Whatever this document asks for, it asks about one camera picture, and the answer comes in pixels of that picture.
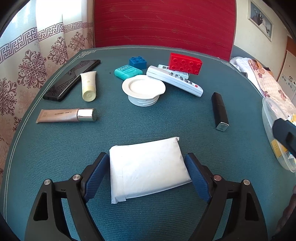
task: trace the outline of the plastic container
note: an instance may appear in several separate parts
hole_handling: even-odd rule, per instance
[[[134,77],[139,74],[143,74],[143,71],[140,69],[137,69],[135,67],[132,67],[130,65],[122,66],[116,70],[114,70],[115,76],[122,80],[126,80],[128,78]]]
[[[263,125],[274,154],[283,168],[291,172],[296,171],[295,158],[288,159],[286,154],[287,149],[280,144],[272,134],[272,126],[274,121],[282,118],[287,120],[285,113],[281,110],[278,104],[270,98],[263,98],[262,100],[262,120]]]
[[[126,79],[122,83],[122,90],[134,105],[151,106],[157,102],[159,95],[165,92],[165,85],[147,75],[137,75]]]

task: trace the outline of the blue lego brick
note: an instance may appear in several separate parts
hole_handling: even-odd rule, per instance
[[[129,65],[133,66],[137,69],[146,69],[147,68],[147,62],[141,56],[131,57]]]

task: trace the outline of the white remote control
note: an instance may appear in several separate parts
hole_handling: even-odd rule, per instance
[[[166,70],[166,71],[169,71],[169,72],[173,72],[174,74],[178,74],[178,75],[180,75],[181,77],[183,77],[184,79],[188,79],[188,77],[189,77],[189,74],[188,74],[188,73],[180,72],[180,71],[170,70],[170,69],[168,68],[168,66],[166,66],[166,65],[159,64],[157,67],[160,68],[160,69],[164,69],[164,70]]]
[[[146,75],[167,82],[198,97],[201,97],[203,94],[203,90],[200,86],[173,72],[150,66],[147,69]]]

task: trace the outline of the cream tube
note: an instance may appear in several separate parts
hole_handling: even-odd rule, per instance
[[[36,123],[96,121],[96,119],[97,119],[96,109],[41,110],[36,120]]]
[[[96,71],[80,74],[82,83],[82,99],[87,102],[96,98]]]

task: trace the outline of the teal table surface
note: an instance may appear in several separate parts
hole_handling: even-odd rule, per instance
[[[203,88],[203,95],[199,98],[165,83],[166,91],[155,105],[138,107],[131,104],[122,91],[122,80],[114,76],[114,70],[128,64],[132,56],[143,56],[148,66],[167,64],[171,52],[203,61],[200,74],[189,76]],[[82,99],[81,83],[61,102],[42,99],[58,76],[81,60],[91,59],[102,62],[94,69],[97,71],[94,101]],[[225,132],[215,129],[213,92],[220,93],[224,100],[230,124]],[[99,119],[96,122],[35,123],[41,109],[59,108],[96,108]],[[193,152],[212,173],[229,181],[251,181],[271,237],[288,205],[295,174],[284,170],[275,158],[264,130],[261,109],[262,97],[252,83],[230,63],[218,58],[146,46],[81,51],[46,82],[24,115],[7,156],[0,211],[23,240],[32,204],[45,179],[67,180],[93,163],[100,152],[109,153],[114,145],[177,136],[182,154]],[[63,205],[71,235],[79,240],[66,200]],[[223,233],[230,205],[231,200],[228,200],[216,238]],[[106,241],[186,241],[198,224],[206,203],[189,183],[111,204],[108,173],[87,206]]]

